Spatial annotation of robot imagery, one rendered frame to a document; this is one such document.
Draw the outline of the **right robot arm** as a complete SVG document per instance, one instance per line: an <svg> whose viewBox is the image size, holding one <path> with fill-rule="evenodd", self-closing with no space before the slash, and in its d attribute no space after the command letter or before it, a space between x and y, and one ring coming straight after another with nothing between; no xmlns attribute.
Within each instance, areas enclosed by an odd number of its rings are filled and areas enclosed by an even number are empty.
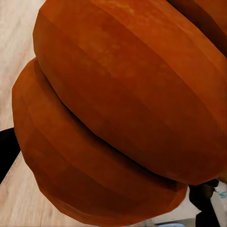
<svg viewBox="0 0 227 227"><path fill-rule="evenodd" d="M190 202L201 210L195 217L195 227L227 227L227 212L221 195L215 191L219 184L219 180L213 179L197 186L189 185Z"/></svg>

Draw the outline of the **pumpkin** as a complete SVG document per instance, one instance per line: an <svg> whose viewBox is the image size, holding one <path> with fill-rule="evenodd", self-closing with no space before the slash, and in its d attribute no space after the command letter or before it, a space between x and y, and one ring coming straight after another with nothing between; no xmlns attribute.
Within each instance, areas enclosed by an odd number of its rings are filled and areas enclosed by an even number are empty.
<svg viewBox="0 0 227 227"><path fill-rule="evenodd" d="M227 183L227 0L46 0L12 88L40 192L98 227Z"/></svg>

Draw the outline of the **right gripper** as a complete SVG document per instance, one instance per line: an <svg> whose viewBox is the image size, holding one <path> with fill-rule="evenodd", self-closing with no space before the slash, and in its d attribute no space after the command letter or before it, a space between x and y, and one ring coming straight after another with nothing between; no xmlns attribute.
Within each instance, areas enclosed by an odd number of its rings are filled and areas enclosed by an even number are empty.
<svg viewBox="0 0 227 227"><path fill-rule="evenodd" d="M220 184L219 180L213 179L197 186L189 185L189 189L191 189L194 193L197 194L205 194L206 192L212 189L212 186L216 188L218 187L219 184Z"/></svg>

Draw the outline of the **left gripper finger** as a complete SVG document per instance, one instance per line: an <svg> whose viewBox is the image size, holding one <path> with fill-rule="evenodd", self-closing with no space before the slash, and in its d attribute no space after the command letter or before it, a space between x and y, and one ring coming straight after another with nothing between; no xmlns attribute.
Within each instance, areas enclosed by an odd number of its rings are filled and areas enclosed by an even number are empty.
<svg viewBox="0 0 227 227"><path fill-rule="evenodd" d="M0 131L0 184L20 151L14 128Z"/></svg>

